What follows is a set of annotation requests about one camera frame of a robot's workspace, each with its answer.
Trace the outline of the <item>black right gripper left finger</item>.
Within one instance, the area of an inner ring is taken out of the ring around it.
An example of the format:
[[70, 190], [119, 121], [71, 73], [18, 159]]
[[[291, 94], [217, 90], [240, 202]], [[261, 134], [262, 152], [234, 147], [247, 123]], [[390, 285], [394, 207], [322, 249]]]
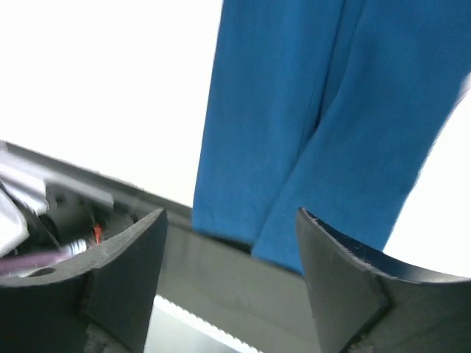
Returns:
[[142, 352], [167, 231], [154, 210], [31, 277], [1, 281], [2, 352]]

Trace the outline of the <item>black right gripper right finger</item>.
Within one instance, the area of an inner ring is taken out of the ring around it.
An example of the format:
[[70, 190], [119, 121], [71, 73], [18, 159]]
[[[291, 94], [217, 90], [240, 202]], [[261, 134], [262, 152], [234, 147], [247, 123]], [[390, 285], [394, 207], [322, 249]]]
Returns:
[[469, 352], [470, 280], [404, 263], [305, 209], [297, 243], [321, 352]]

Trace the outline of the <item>navy blue printed t shirt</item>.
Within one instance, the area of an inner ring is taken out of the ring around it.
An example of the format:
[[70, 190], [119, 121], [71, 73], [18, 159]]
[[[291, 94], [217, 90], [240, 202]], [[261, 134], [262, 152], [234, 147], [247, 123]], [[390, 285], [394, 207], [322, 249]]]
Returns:
[[192, 227], [301, 272], [305, 208], [383, 250], [469, 72], [468, 1], [225, 1]]

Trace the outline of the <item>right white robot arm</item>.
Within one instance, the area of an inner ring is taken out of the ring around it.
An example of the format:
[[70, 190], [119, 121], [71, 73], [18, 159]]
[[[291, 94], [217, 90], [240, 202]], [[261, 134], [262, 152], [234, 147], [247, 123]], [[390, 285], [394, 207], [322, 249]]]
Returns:
[[302, 275], [191, 211], [1, 144], [3, 352], [468, 352], [470, 281], [297, 214]]

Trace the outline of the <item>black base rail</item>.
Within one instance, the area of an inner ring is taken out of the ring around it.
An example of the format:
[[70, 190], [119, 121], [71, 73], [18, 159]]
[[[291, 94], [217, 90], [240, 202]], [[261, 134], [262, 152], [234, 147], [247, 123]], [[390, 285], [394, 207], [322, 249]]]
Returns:
[[36, 192], [55, 181], [136, 211], [165, 208], [169, 230], [156, 295], [257, 352], [318, 351], [302, 278], [194, 232], [188, 207], [10, 143], [1, 144], [1, 174]]

